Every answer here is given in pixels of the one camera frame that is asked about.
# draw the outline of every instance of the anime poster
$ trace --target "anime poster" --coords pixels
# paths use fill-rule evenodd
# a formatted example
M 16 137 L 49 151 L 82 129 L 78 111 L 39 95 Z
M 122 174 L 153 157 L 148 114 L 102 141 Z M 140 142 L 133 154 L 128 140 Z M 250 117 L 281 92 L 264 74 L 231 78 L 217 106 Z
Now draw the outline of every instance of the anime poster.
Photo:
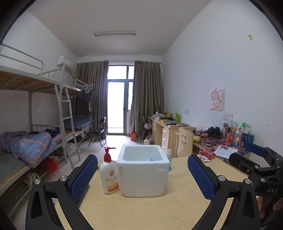
M 213 110 L 223 110 L 222 109 L 222 90 L 217 90 L 217 88 L 210 92 L 209 95 L 209 109 Z

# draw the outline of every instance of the red package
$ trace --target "red package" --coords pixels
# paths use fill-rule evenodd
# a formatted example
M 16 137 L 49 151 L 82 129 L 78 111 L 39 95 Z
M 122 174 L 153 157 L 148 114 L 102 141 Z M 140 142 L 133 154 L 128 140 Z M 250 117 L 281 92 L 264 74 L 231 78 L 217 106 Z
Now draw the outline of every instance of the red package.
M 58 164 L 54 159 L 46 157 L 37 168 L 52 173 L 58 168 Z
M 210 150 L 202 150 L 199 154 L 206 156 L 210 160 L 216 157 L 215 153 Z

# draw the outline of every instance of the bottle label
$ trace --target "bottle label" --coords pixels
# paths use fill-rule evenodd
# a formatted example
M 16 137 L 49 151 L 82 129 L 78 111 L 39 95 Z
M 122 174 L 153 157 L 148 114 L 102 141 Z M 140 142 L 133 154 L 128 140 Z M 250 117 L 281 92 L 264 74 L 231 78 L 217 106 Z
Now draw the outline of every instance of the bottle label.
M 119 187 L 117 173 L 114 170 L 110 171 L 109 175 L 112 178 L 106 178 L 107 191 L 111 192 Z

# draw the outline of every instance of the white foam container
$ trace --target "white foam container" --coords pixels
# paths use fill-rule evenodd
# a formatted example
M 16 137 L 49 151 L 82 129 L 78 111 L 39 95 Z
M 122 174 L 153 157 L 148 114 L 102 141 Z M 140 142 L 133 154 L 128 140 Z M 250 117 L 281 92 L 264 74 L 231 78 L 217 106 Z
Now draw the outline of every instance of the white foam container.
M 164 194 L 169 160 L 159 145 L 123 145 L 117 167 L 119 187 L 124 196 L 155 197 Z

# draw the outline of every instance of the black chair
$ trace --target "black chair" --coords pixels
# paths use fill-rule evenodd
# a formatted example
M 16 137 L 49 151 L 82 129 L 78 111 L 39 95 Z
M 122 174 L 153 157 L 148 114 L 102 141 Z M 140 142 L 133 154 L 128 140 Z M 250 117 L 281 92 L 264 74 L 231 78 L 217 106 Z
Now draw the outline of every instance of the black chair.
M 105 121 L 106 121 L 106 117 L 102 118 L 102 119 L 99 121 L 99 123 L 97 124 L 96 129 L 95 129 L 95 130 L 91 130 L 91 131 L 89 132 L 89 134 L 92 134 L 92 137 L 91 137 L 90 142 L 92 141 L 93 136 L 96 135 L 96 137 L 95 137 L 95 139 L 94 139 L 94 142 L 96 141 L 96 138 L 98 138 L 101 146 L 104 146 L 104 145 L 106 144 L 106 137 L 105 137 L 105 135 L 104 135 L 104 131 L 105 131 L 105 130 L 102 128 L 103 124 L 105 124 Z M 101 134 L 103 134 L 104 139 L 105 139 L 104 145 L 101 144 L 101 141 L 100 141 L 100 138 L 99 138 L 99 136 L 100 136 Z

